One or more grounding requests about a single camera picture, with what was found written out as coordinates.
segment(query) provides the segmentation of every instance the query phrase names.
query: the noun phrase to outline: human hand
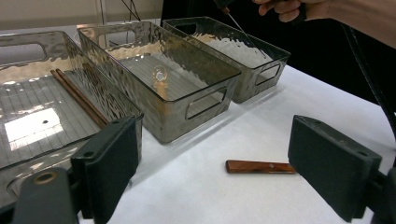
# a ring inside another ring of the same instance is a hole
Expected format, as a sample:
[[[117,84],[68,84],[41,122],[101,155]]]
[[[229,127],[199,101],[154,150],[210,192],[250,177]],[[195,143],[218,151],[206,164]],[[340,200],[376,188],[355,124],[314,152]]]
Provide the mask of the human hand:
[[[273,8],[279,14],[280,21],[289,22],[300,14],[301,3],[305,3],[307,21],[328,18],[328,9],[332,0],[253,0],[253,2],[260,5],[260,15],[265,15]]]

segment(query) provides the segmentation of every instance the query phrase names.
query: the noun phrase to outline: transparent gray bin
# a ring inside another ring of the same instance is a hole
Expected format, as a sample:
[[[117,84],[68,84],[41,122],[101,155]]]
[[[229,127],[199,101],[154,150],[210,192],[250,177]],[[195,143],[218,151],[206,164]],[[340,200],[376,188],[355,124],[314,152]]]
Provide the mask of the transparent gray bin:
[[[213,20],[195,17],[163,20],[163,28],[241,70],[233,101],[243,103],[276,85],[290,53]]]
[[[152,22],[79,28],[78,34],[96,66],[142,108],[143,125],[161,144],[230,105],[240,71]],[[108,47],[115,34],[133,40]],[[158,66],[165,72],[157,73]]]
[[[68,169],[74,152],[101,130],[50,70],[61,69],[108,121],[135,117],[140,160],[143,112],[66,33],[0,35],[0,50],[0,207],[17,200],[27,176]]]

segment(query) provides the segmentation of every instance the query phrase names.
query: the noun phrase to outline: brown chopstick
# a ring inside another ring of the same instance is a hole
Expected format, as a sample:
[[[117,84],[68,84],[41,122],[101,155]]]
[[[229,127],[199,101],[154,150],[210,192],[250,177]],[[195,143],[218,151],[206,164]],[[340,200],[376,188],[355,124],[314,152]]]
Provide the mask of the brown chopstick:
[[[99,126],[104,128],[108,120],[99,112],[99,110],[88,100],[88,98],[70,81],[70,79],[60,69],[50,70],[55,78],[61,83],[64,89],[78,102],[91,119]]]
[[[230,174],[296,174],[290,164],[280,162],[228,160],[225,167]]]

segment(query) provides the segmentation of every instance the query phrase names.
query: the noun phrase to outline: beige wall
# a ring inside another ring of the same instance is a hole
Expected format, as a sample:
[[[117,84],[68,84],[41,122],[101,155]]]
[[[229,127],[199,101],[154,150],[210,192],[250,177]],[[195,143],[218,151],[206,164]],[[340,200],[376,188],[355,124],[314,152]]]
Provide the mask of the beige wall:
[[[134,4],[142,20],[161,17],[163,0],[134,0]],[[121,0],[0,0],[0,30],[95,24],[128,18],[129,11]]]

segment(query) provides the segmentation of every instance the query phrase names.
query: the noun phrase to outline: white tabletop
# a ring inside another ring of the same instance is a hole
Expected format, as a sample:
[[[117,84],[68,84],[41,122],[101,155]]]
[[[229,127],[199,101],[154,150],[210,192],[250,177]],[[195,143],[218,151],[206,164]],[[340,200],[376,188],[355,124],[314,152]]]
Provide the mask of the white tabletop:
[[[231,103],[172,144],[160,145],[144,129],[142,161],[109,223],[345,223],[300,175],[225,170],[230,159],[289,162],[294,115],[319,119],[377,152],[384,174],[392,166],[396,144],[378,105],[286,66],[274,88]],[[370,223],[372,215],[366,209],[352,223]]]

